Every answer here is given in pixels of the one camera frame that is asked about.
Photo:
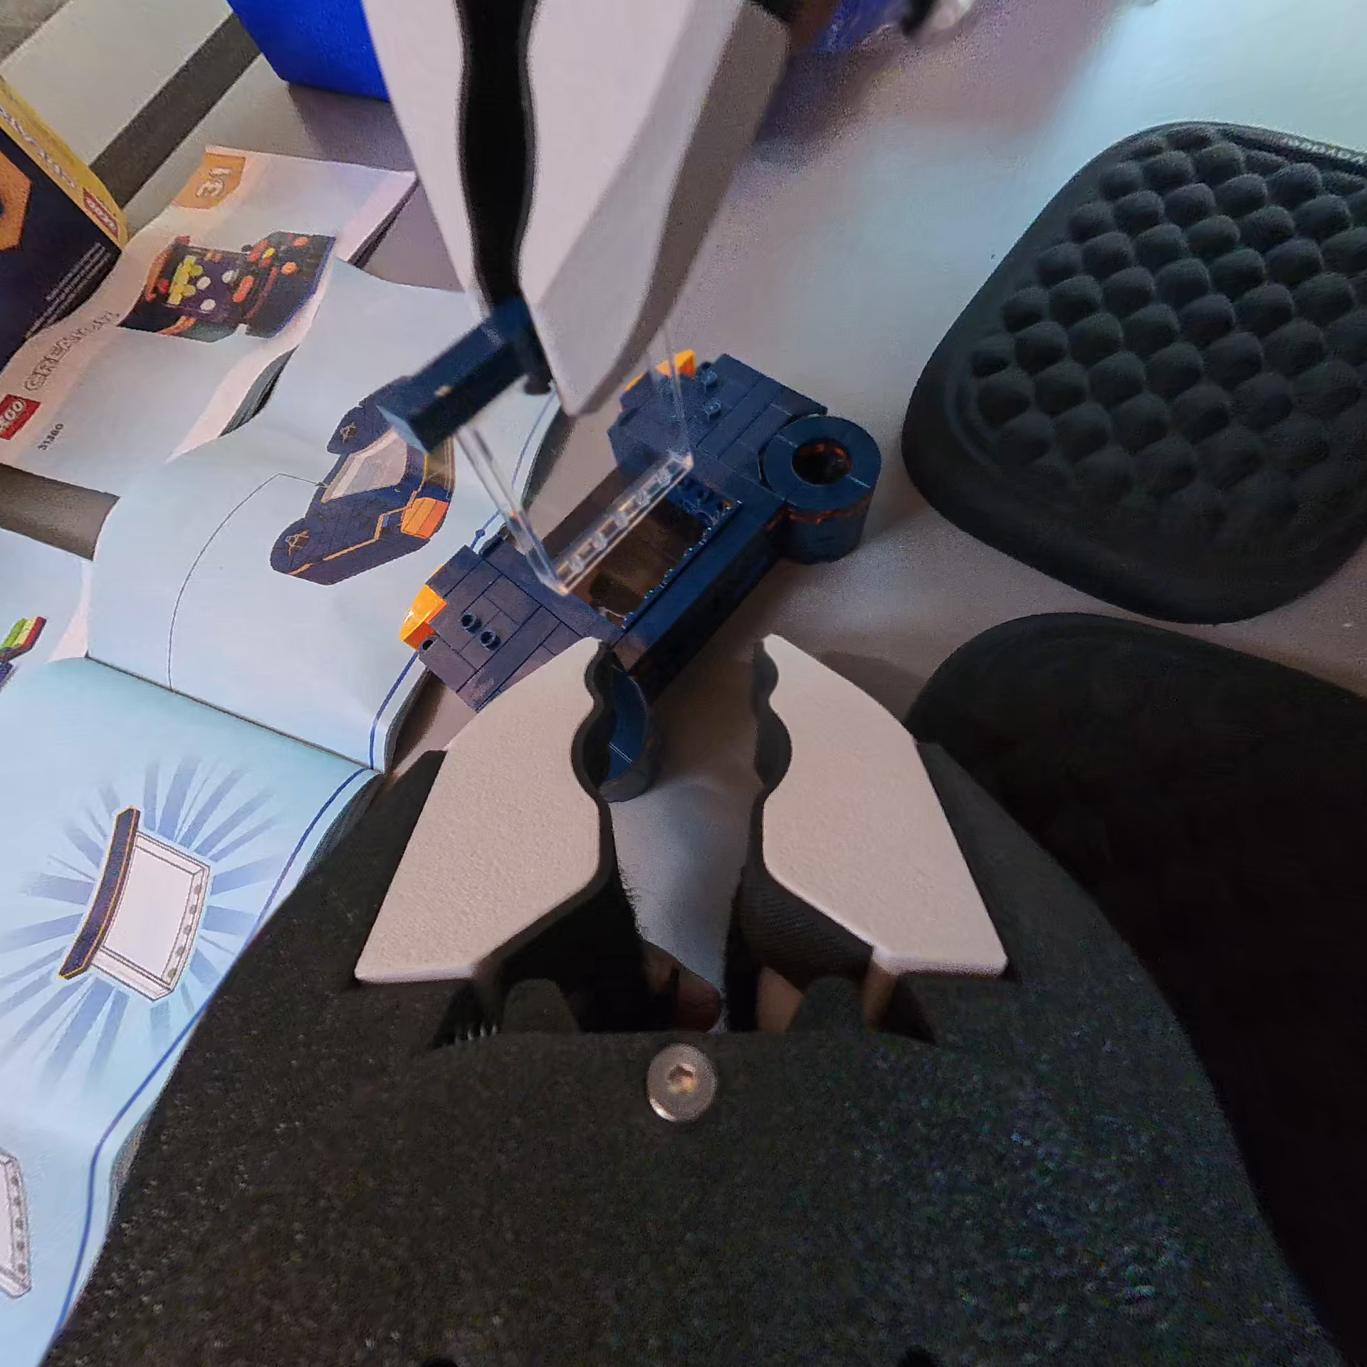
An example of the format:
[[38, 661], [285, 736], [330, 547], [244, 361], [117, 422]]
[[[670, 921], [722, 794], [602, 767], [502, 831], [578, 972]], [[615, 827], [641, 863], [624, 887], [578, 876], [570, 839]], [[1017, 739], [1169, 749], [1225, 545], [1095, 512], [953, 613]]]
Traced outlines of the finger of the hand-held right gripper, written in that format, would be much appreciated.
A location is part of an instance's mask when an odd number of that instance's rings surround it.
[[790, 2], [536, 2], [520, 297], [596, 411], [668, 321], [788, 56]]
[[518, 293], [532, 10], [532, 2], [364, 2], [389, 102], [443, 245], [485, 311]]

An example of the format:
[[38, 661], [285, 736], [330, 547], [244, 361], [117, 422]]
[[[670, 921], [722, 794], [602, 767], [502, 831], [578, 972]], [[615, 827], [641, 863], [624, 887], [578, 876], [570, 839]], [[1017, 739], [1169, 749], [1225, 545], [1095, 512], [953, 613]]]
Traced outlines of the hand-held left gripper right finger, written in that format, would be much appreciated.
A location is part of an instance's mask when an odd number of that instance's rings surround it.
[[765, 947], [776, 972], [1000, 977], [1006, 949], [905, 723], [782, 637], [757, 645], [752, 708], [761, 890], [780, 932], [836, 933], [834, 953]]

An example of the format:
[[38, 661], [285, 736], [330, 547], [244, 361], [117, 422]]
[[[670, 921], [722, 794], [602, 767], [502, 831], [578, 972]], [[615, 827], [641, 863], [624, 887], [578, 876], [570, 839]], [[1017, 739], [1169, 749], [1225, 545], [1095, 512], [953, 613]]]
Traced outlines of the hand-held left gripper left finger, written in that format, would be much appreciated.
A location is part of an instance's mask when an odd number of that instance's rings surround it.
[[485, 983], [605, 887], [609, 666], [605, 643], [578, 641], [454, 736], [360, 949], [358, 983]]

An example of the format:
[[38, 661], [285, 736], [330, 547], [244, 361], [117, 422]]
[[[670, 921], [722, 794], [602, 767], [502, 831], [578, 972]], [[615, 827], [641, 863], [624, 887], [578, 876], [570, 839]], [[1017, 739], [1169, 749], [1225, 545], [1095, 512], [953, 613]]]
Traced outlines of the dark blue brick console model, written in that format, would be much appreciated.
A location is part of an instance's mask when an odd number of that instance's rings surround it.
[[580, 639], [614, 651], [605, 802], [656, 778], [652, 701], [779, 560], [820, 565], [862, 539], [881, 451], [856, 422], [722, 354], [685, 379], [693, 469], [558, 595], [499, 532], [463, 547], [424, 586], [445, 595], [415, 655], [471, 709]]

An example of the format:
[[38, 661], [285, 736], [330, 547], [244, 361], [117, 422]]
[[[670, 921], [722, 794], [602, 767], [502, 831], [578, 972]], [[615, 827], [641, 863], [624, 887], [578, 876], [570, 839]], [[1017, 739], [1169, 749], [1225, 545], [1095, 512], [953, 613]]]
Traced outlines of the dark blue brick plate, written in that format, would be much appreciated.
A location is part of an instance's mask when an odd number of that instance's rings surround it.
[[553, 374], [526, 300], [511, 294], [424, 367], [380, 387], [371, 398], [411, 448], [432, 454], [520, 383], [545, 394]]

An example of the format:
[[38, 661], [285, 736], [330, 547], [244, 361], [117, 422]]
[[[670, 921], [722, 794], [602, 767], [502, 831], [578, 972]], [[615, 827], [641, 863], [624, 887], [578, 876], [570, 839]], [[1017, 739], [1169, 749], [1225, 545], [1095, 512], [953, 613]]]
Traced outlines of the transparent brick window panel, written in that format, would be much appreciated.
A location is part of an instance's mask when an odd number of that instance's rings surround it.
[[497, 454], [490, 434], [495, 414], [531, 402], [531, 381], [516, 381], [450, 441], [492, 498], [512, 549], [558, 595], [643, 531], [693, 469], [685, 379], [695, 354], [674, 346], [674, 331], [665, 323], [636, 372], [592, 411], [570, 414], [550, 387], [529, 455]]

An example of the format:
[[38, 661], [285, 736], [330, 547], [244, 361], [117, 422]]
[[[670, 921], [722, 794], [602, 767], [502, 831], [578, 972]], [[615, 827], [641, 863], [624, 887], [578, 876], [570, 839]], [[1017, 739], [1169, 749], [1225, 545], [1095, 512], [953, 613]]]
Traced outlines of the large blue plastic bin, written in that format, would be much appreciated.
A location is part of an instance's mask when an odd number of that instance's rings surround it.
[[283, 81], [389, 102], [361, 2], [229, 2]]

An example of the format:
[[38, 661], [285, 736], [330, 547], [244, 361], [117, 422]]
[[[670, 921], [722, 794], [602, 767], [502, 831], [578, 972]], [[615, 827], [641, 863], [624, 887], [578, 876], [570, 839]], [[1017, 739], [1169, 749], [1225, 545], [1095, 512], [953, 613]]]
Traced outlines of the arcade cover instruction booklet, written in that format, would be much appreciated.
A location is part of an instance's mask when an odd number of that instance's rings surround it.
[[1, 466], [122, 495], [241, 422], [413, 172], [208, 147], [93, 294], [1, 371]]

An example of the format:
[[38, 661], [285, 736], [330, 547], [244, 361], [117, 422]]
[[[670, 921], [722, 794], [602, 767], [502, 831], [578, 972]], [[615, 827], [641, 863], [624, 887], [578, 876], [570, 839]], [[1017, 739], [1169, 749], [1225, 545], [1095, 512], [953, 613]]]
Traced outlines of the yellow blue brick set box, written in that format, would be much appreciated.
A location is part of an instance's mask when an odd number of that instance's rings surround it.
[[1, 84], [1, 363], [82, 304], [126, 245], [107, 186]]

